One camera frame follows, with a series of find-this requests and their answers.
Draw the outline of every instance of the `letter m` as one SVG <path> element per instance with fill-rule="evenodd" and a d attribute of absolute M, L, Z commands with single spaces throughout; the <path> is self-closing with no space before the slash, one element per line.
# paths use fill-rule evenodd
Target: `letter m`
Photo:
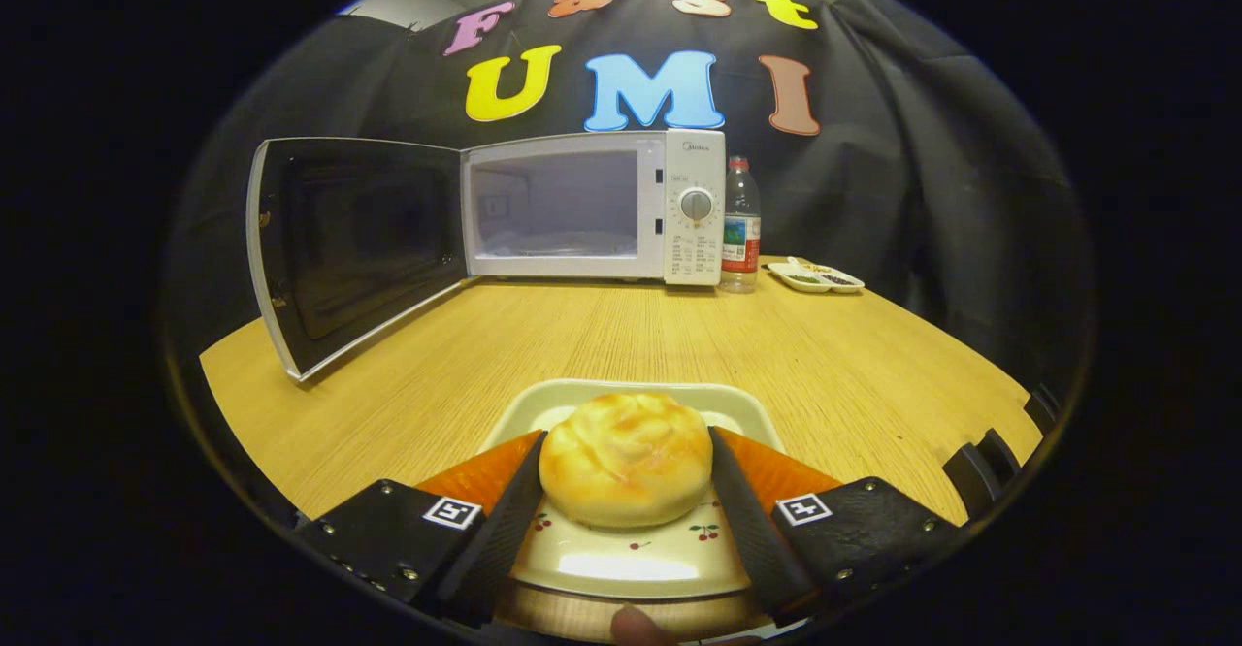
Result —
<path fill-rule="evenodd" d="M 715 57 L 708 52 L 673 52 L 656 76 L 648 77 L 627 55 L 590 60 L 586 68 L 595 72 L 595 113 L 584 124 L 586 130 L 625 129 L 630 121 L 621 114 L 621 98 L 643 127 L 651 127 L 668 97 L 673 104 L 664 124 L 699 129 L 723 125 L 724 116 L 712 104 L 713 62 Z"/>

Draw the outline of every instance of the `microwave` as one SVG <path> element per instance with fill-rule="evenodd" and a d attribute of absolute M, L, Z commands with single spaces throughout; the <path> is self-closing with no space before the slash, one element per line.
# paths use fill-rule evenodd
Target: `microwave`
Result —
<path fill-rule="evenodd" d="M 714 286 L 724 134 L 611 132 L 447 149 L 263 142 L 246 200 L 255 296 L 304 381 L 466 278 Z"/>

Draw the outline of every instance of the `wooden table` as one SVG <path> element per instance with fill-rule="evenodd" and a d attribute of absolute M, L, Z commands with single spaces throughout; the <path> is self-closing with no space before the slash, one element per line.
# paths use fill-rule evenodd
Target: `wooden table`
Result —
<path fill-rule="evenodd" d="M 738 386 L 795 458 L 879 476 L 955 523 L 966 512 L 940 465 L 989 427 L 1022 463 L 1041 440 L 1026 391 L 975 350 L 869 291 L 807 294 L 763 270 L 753 294 L 472 281 L 304 385 L 262 321 L 200 360 L 246 451 L 312 518 L 376 478 L 415 484 L 472 456 L 510 399 L 558 378 Z M 518 585 L 498 617 L 607 640 L 616 606 Z M 684 639 L 764 621 L 745 594 L 645 609 Z"/>

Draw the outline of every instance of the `bread roll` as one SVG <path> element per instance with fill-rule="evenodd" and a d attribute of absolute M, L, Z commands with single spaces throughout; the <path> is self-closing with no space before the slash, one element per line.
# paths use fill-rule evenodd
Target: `bread roll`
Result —
<path fill-rule="evenodd" d="M 592 527 L 674 521 L 712 481 L 703 416 L 664 394 L 607 394 L 558 424 L 539 452 L 539 481 L 560 512 Z"/>

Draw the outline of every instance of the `white plate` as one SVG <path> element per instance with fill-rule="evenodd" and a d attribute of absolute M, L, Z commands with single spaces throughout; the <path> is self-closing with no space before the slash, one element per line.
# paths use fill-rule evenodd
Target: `white plate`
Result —
<path fill-rule="evenodd" d="M 773 262 L 773 263 L 768 263 L 766 267 L 768 267 L 768 270 L 770 270 L 771 272 L 774 272 L 776 275 L 776 277 L 780 278 L 781 282 L 784 282 L 785 284 L 789 284 L 790 287 L 792 287 L 794 289 L 797 289 L 799 292 L 841 292 L 841 293 L 851 293 L 851 292 L 858 292 L 858 291 L 861 291 L 863 288 L 863 286 L 866 284 L 866 283 L 863 283 L 863 281 L 858 280 L 857 277 L 854 277 L 852 275 L 843 273 L 842 271 L 838 271 L 837 268 L 830 268 L 828 266 L 816 265 L 817 268 L 820 268 L 821 271 L 825 271 L 826 273 L 828 273 L 831 276 L 840 277 L 840 278 L 843 278 L 843 280 L 848 280 L 848 281 L 856 282 L 857 284 L 837 284 L 835 282 L 828 282 L 826 280 L 821 280 L 820 275 L 816 275 L 816 271 L 812 271 L 812 270 L 810 270 L 807 267 L 804 267 L 801 265 L 794 265 L 794 263 L 790 263 L 790 262 L 784 262 L 784 263 L 781 263 L 781 262 Z M 810 283 L 810 282 L 799 282 L 796 280 L 790 278 L 790 276 L 794 276 L 794 275 L 804 276 L 804 277 L 812 277 L 812 278 L 816 280 L 816 282 L 814 284 Z"/>
<path fill-rule="evenodd" d="M 479 451 L 532 430 L 549 429 L 601 394 L 655 391 L 703 414 L 708 425 L 785 451 L 758 399 L 719 384 L 642 384 L 554 379 L 513 400 Z M 749 588 L 724 511 L 708 488 L 688 514 L 638 530 L 578 524 L 546 499 L 518 553 L 513 578 L 530 585 L 599 598 L 702 598 Z"/>

